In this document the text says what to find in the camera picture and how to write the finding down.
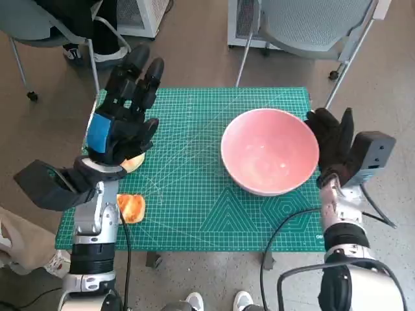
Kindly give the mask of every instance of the green cutting mat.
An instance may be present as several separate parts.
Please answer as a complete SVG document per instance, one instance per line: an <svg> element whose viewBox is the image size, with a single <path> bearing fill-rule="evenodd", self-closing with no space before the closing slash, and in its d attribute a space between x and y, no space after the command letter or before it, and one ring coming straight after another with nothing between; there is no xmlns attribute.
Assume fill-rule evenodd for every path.
<svg viewBox="0 0 415 311"><path fill-rule="evenodd" d="M133 249L262 251L286 217L319 206L316 174L273 198L247 193L227 174L220 160L222 133L232 119L255 108L284 109L304 118L309 97L304 88L159 89L147 113L160 119L154 147L120 184L120 192L140 193L146 201L144 220L129 225ZM58 249L71 247L73 213L62 217ZM272 249L323 251L319 217L311 213L291 220ZM117 247L126 249L122 228Z"/></svg>

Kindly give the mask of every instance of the pink bowl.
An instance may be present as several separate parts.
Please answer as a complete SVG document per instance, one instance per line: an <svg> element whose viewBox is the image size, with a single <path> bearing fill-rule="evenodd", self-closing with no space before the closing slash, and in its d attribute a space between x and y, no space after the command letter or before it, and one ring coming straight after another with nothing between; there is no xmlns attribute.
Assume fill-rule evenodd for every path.
<svg viewBox="0 0 415 311"><path fill-rule="evenodd" d="M318 162L313 132L299 118L278 109L255 109L232 120L220 151L235 182L260 196L295 189L310 178Z"/></svg>

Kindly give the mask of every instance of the chair leg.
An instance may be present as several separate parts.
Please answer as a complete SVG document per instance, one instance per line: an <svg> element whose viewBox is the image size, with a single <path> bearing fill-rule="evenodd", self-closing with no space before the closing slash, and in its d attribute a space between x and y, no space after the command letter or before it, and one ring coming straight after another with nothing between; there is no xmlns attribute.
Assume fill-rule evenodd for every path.
<svg viewBox="0 0 415 311"><path fill-rule="evenodd" d="M95 60L93 59L93 47L92 47L92 40L88 39L88 49L89 49L89 57L91 58L91 67L92 67L92 74L93 74L93 82L95 84L95 92L97 96L99 94L99 81L98 81L98 72L97 72L97 65L95 64Z"/></svg>
<svg viewBox="0 0 415 311"><path fill-rule="evenodd" d="M239 82L241 81L242 72L244 70L246 57L248 56L249 47L251 46L252 36L254 35L254 31L251 29L249 33L248 40L246 41L245 51L244 51L244 58L242 59L241 67L239 68L238 79L236 80L235 87L239 86Z"/></svg>
<svg viewBox="0 0 415 311"><path fill-rule="evenodd" d="M340 63L340 65L338 66L338 68L337 68L337 72L338 73L342 73L343 72L343 70L344 70L344 68L345 68L345 64L344 63Z"/></svg>
<svg viewBox="0 0 415 311"><path fill-rule="evenodd" d="M335 95L337 93L337 90L339 89L340 84L342 83L342 81L343 81L346 73L348 72L352 61L355 59L357 52L359 51L360 47L362 46L363 40L365 39L366 35L368 34L369 29L372 26L373 22L374 22L373 19L371 19L368 22L368 24L366 25L366 28L364 29L364 31L362 33L362 36L361 36L359 42L356 44L355 50L351 54L350 60L347 63L344 64L344 68L343 68L342 72L340 73L340 76L338 76L336 85L334 86L333 90L331 91L330 96L329 96L329 98L328 98L328 100L326 102L326 105L324 106L325 109L329 109L330 108L330 105L331 105L331 103L332 103L332 101L333 101L333 99L334 99L334 97L335 97Z"/></svg>
<svg viewBox="0 0 415 311"><path fill-rule="evenodd" d="M16 58L16 61L18 63L21 81L23 82L23 85L25 86L25 89L27 91L26 96L28 96L31 101L36 102L37 99L38 99L38 95L35 92L33 92L33 88L30 86L30 84L26 80L26 75L25 75L25 72L23 70L23 66L21 65L20 56L19 56L19 53L18 53L18 48L16 47L16 43L14 42L13 38L11 38L11 37L8 37L8 40L10 41L10 44L11 44L12 49L13 49L14 57Z"/></svg>
<svg viewBox="0 0 415 311"><path fill-rule="evenodd" d="M95 21L100 21L101 23L106 25L112 31L112 33L117 36L119 41L121 41L123 43L123 45L127 48L128 52L131 52L131 46L127 43L127 41L125 41L125 39L120 35L120 33L114 27L112 27L112 25L106 19L104 19L100 16L95 16L94 20Z"/></svg>

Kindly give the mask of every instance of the bread slice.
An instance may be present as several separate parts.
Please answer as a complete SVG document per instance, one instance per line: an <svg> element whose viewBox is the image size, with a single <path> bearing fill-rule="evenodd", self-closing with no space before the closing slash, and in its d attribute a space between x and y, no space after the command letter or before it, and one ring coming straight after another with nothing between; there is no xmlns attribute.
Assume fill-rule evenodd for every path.
<svg viewBox="0 0 415 311"><path fill-rule="evenodd" d="M140 154L132 159L124 160L124 162L121 163L121 166L127 171L127 173L131 173L143 164L144 156L145 154Z"/></svg>
<svg viewBox="0 0 415 311"><path fill-rule="evenodd" d="M145 200L139 194L117 194L117 203L125 222L135 224L144 218Z"/></svg>

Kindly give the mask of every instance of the chair wheel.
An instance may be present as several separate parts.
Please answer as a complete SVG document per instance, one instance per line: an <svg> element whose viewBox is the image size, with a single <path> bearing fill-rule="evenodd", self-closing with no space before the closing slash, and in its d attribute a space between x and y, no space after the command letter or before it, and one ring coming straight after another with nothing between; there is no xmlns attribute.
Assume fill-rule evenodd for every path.
<svg viewBox="0 0 415 311"><path fill-rule="evenodd" d="M26 96L30 99L31 102L38 101L38 95L35 92L27 92Z"/></svg>
<svg viewBox="0 0 415 311"><path fill-rule="evenodd" d="M264 57L268 57L268 56L270 56L270 49L268 49L268 48L264 48L264 49L261 49L261 54L264 56Z"/></svg>
<svg viewBox="0 0 415 311"><path fill-rule="evenodd" d="M329 79L331 81L337 80L338 78L338 72L337 71L330 71Z"/></svg>
<svg viewBox="0 0 415 311"><path fill-rule="evenodd" d="M152 269L157 269L162 261L163 259L160 254L157 254L155 251L148 251L145 260L145 266Z"/></svg>

